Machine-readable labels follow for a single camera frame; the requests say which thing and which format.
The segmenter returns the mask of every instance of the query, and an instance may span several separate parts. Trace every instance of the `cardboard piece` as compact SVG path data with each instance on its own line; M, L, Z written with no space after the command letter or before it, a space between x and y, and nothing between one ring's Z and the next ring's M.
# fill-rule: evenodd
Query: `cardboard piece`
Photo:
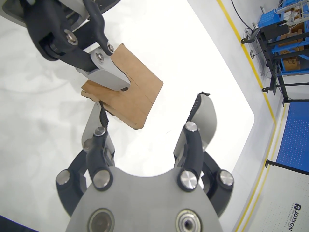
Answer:
M282 35L282 36L280 37L280 40L285 39L285 38L287 38L287 37L295 36L295 35L298 35L298 34L302 34L302 29L298 29L297 32L284 34L284 35ZM294 44L294 43L299 43L299 42L302 42L302 39L294 40L294 41L287 42L287 43L284 43L284 44L279 44L278 47L283 47L283 46L285 46L285 45ZM279 51L279 54L282 55L282 54L285 54L285 53L292 53L292 52L295 52L295 51L303 51L303 50L304 50L304 46L298 46L298 47L296 47L295 49L292 49L292 50L290 50L290 51L287 51L287 50Z
M113 91L88 80L83 86L83 96L93 101L101 100L105 109L134 129L143 128L163 82L159 80L124 44L111 56L112 61L131 82L125 91Z
M300 62L297 57L292 57L283 61L286 71L299 70Z

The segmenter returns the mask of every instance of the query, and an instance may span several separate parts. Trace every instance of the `blue shelf frame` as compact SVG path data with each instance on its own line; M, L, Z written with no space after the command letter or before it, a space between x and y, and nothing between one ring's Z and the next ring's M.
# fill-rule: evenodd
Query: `blue shelf frame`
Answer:
M282 0L282 1L283 1L283 3L281 4L281 6L279 8L285 7L285 6L288 6L288 5L291 5L291 4L295 4L299 1L304 1L304 0ZM308 13L308 16L306 16L306 17L309 17L308 6L304 5L303 9L304 9L303 13L305 13L305 12ZM282 21L282 20L284 20L284 13L281 13L281 15L280 15L280 21ZM304 29L305 29L305 32L309 32L309 22L308 21L304 22ZM293 43L293 44L285 45L285 46L282 46L282 47L275 46L272 49L272 52L275 53L275 52L280 52L280 51L292 51L292 50L295 50L298 47L305 46L305 45L309 45L309 37L305 38L305 40L300 42L300 43ZM301 57L306 59L306 60L309 60L309 57L306 56L306 55L301 55ZM282 67L282 71L281 71L280 75L291 75L291 74L297 74L297 73L308 74L309 73L309 67L305 68L305 69L286 71L284 63L283 63L283 59L281 59L281 67Z

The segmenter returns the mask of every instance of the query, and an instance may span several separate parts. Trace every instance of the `blue perforated board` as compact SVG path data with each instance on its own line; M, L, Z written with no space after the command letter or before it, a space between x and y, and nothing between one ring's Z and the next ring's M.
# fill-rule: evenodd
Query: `blue perforated board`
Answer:
M290 103L276 162L309 172L309 102Z

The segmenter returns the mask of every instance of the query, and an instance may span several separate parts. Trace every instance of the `torn cardboard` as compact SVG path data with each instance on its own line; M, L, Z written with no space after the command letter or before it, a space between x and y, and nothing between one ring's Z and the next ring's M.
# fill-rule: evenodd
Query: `torn cardboard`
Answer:
M113 91L88 80L82 95L104 103L105 109L134 129L143 128L163 82L154 75L124 44L111 56L115 65L131 82L125 91Z

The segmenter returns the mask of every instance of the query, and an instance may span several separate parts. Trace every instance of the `yellow floor line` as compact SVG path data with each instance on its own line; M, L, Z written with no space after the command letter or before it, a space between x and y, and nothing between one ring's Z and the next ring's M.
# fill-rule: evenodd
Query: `yellow floor line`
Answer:
M272 155L271 155L270 160L273 160L274 155L275 155L275 152L276 152L276 149L277 149L277 146L278 146L279 136L280 136L280 132L281 132L281 129L282 129L282 124L283 124L283 119L284 119L284 115L285 115L285 112L286 112L286 108L287 108L287 106L285 105L284 108L283 108L283 114L282 114L282 118L281 118L281 122L280 122L280 126L279 126L279 131L278 131L278 135L277 135L276 142L275 142L275 148L274 148L274 150L273 150L273 153L272 153ZM256 206L256 203L257 203L257 201L259 200L259 197L260 197L261 192L262 192L262 190L263 190L263 187L264 187L264 184L265 184L267 175L268 175L268 171L269 171L269 169L267 169L267 171L266 171L266 175L265 175L265 178L264 178L264 180L263 180L262 187L260 188L259 194L257 195L257 198L256 198L256 200L255 200L255 202L254 202L254 204L253 204L252 210L251 210L251 212L249 213L249 216L248 216L248 218L247 218L247 220L246 220L246 223L245 223L245 225L244 225L244 227L243 227L243 229L242 229L241 232L244 232L244 231L245 231L245 228L246 228L246 226L248 225L248 222L249 222L249 220L250 220L250 218L251 218L251 216L252 216L252 213L253 213L253 211L254 211L254 208L255 208L255 206Z
M222 1L221 1L221 0L216 0L216 1L217 1L217 3L218 3L219 7L221 8L222 12L224 13L224 15L225 15L227 21L229 22L231 28L233 29L233 32L234 32L234 34L235 34L235 36L236 36L236 38L237 38L237 40L239 41L239 44L240 44L241 36L240 36L240 34L238 33L238 31L237 31L237 29L236 29L236 27L235 27L235 24L233 23L233 21L232 21L230 15L228 14L226 8L224 7ZM261 81L261 79L260 79L260 77L259 77L259 75L258 75L258 73L257 73L257 71L256 71L256 69L255 69L255 66L254 66L254 64L253 64L253 61L252 61L252 59L251 59L251 57L250 57L250 55L249 55L249 53L248 53L246 47L245 47L243 44L241 44L241 47L242 47L242 49L243 49L243 51L244 51L244 54L245 54L245 56L246 56L246 58L247 58L247 60L248 60L248 62L249 62L249 64L250 64L250 66L251 66L251 68L252 68L252 71L253 71L253 73L254 73L254 76L255 76L255 78L256 78L256 80L257 80L257 82L258 82L260 88L262 89L262 88L263 88L263 84L262 84L262 81ZM272 146L273 139L274 139L274 136L275 136L275 132L276 132L276 128L277 128L277 122L276 122L276 118L275 118L274 112L273 112L273 110L272 110L272 108L271 108L271 105L270 105L270 103L269 103L269 100L268 100L268 97L267 97L266 93L263 93L263 96L264 96L264 99L265 99L266 104L267 104L267 106L268 106L270 115L271 115L271 117L272 117L272 119L273 119L273 122L274 122L274 125L275 125L274 130L273 130L273 133L272 133L272 137L271 137L271 140L270 140L270 143L269 143L269 146L268 146L267 154L266 154L266 157L268 157L269 152L270 152L270 148L271 148L271 146ZM245 218L246 213L248 212L249 206L250 206L250 204L251 204L251 202L252 202L252 200L253 200L254 194L256 193L258 184L259 184L259 182L260 182L260 180L261 180L262 173L263 173L263 169L262 169L261 172L260 172L260 175L259 175L259 177L258 177L258 181L257 181L257 183L256 183L256 185L255 185L255 187L254 187L254 190L253 190L253 193L252 193L252 195L251 195L251 197L250 197L250 199L249 199L248 205L247 205L247 207L246 207L246 209L245 209L245 211L244 211L244 213L243 213L243 215L242 215L242 217L241 217L241 219L240 219L240 221L239 221L239 224L238 224L238 226L237 226L235 232L238 231L240 225L242 224L242 222L243 222L243 220L244 220L244 218Z

